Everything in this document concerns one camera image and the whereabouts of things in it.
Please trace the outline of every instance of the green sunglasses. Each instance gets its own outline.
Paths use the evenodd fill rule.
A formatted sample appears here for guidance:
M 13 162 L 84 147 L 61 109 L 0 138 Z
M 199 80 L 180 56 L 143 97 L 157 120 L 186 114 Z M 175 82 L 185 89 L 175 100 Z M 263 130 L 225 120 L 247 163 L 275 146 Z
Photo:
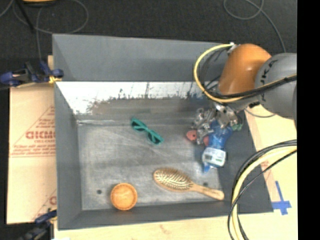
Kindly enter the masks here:
M 131 119 L 131 126 L 137 132 L 147 132 L 148 139 L 153 144 L 160 144 L 164 141 L 164 139 L 156 133 L 154 130 L 149 129 L 143 122 L 133 117 Z

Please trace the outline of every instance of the yellow cable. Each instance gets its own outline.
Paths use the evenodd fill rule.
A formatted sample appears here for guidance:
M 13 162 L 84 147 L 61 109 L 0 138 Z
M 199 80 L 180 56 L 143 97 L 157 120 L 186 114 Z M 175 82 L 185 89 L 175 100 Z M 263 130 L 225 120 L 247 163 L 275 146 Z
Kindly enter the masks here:
M 235 201 L 235 199 L 237 198 L 241 186 L 243 184 L 243 182 L 245 181 L 245 179 L 247 178 L 247 176 L 249 175 L 249 173 L 254 170 L 258 165 L 260 165 L 261 163 L 263 163 L 264 161 L 275 157 L 279 154 L 283 154 L 281 155 L 280 159 L 284 156 L 286 156 L 287 154 L 297 151 L 297 147 L 279 147 L 276 150 L 271 150 L 268 153 L 266 153 L 265 155 L 261 156 L 260 158 L 258 158 L 256 161 L 254 161 L 252 164 L 250 164 L 241 174 L 241 176 L 239 177 L 237 184 L 234 187 L 234 192 L 233 192 L 233 196 L 232 196 L 232 203 Z M 235 234 L 237 236 L 237 238 L 243 239 L 242 234 L 241 234 L 241 230 L 240 230 L 240 226 L 239 226 L 239 222 L 238 222 L 238 209 L 237 209 L 237 204 L 234 206 L 233 212 L 232 212 L 232 224 L 233 224 L 233 229 L 235 231 Z
M 198 67 L 199 67 L 199 64 L 201 62 L 201 60 L 209 53 L 215 51 L 215 50 L 218 50 L 220 48 L 225 48 L 225 47 L 230 47 L 230 46 L 233 46 L 234 44 L 221 44 L 221 45 L 217 45 L 217 46 L 214 46 L 208 50 L 206 50 L 204 53 L 202 53 L 200 55 L 200 57 L 196 60 L 195 62 L 195 65 L 194 65 L 194 68 L 193 68 L 193 77 L 194 77 L 194 80 L 196 82 L 196 84 L 198 85 L 198 87 L 201 89 L 201 91 L 203 91 L 203 93 L 208 97 L 210 98 L 211 100 L 213 101 L 216 101 L 216 102 L 219 102 L 219 103 L 227 103 L 227 102 L 235 102 L 235 101 L 238 101 L 242 98 L 244 98 L 245 96 L 241 96 L 241 97 L 234 97 L 234 98 L 226 98 L 226 99 L 222 99 L 222 98 L 217 98 L 217 97 L 214 97 L 212 96 L 210 93 L 208 93 L 206 91 L 206 89 L 202 86 L 202 84 L 200 83 L 200 80 L 198 78 Z M 259 90 L 260 88 L 262 87 L 266 87 L 266 86 L 269 86 L 269 85 L 272 85 L 272 84 L 275 84 L 277 82 L 280 82 L 282 81 L 284 78 L 282 79 L 279 79 L 279 80 L 276 80 L 276 81 L 273 81 L 273 82 L 270 82 L 270 83 L 267 83 L 265 84 L 264 86 L 261 86 L 261 87 L 258 87 L 256 88 L 255 90 Z

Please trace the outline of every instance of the wooden hairbrush handle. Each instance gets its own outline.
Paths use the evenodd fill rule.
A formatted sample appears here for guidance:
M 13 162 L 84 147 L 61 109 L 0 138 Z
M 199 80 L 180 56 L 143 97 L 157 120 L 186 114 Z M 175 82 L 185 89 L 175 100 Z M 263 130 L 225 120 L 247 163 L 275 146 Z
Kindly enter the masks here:
M 198 184 L 193 184 L 189 190 L 202 193 L 204 195 L 207 195 L 208 197 L 211 197 L 217 200 L 223 200 L 225 198 L 225 194 L 222 191 L 209 188 L 206 186 L 201 186 Z

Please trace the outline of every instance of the red object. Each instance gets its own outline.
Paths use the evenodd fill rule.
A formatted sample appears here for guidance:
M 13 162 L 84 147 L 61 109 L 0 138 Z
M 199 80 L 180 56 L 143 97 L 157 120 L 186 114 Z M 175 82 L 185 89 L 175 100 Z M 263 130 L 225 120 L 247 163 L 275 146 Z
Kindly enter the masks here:
M 197 139 L 197 130 L 189 130 L 186 133 L 186 137 L 188 138 L 189 141 L 195 142 Z M 209 136 L 205 136 L 203 138 L 203 143 L 205 146 L 208 146 L 209 144 Z

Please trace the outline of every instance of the clamp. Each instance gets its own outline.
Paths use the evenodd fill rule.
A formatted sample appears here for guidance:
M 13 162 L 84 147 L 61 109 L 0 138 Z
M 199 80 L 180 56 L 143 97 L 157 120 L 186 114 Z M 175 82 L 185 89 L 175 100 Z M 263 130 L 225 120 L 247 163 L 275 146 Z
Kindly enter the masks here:
M 0 75 L 0 83 L 9 87 L 18 87 L 30 83 L 50 83 L 61 80 L 64 72 L 61 69 L 51 70 L 47 63 L 40 61 L 40 67 L 34 68 L 29 61 L 23 67 Z

